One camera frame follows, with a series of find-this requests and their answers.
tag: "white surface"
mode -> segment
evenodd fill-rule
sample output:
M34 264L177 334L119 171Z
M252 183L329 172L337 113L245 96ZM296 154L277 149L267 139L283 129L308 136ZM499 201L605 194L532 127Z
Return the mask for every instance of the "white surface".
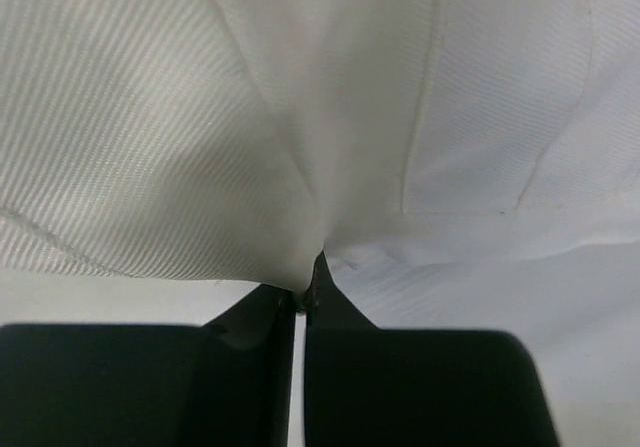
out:
M293 376L291 379L288 447L304 447L303 366L305 323L305 317L298 316L296 318L296 337L293 344Z
M256 284L57 276L0 270L0 324L107 322L202 325Z
M640 0L0 0L0 263L308 285L640 240Z

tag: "clip jaw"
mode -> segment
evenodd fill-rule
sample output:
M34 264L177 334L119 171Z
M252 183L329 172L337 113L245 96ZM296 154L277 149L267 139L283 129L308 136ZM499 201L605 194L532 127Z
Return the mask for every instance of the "clip jaw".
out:
M4 327L0 444L285 447L303 310L308 447L559 445L512 336L379 329L324 255L297 300L261 285L201 328Z

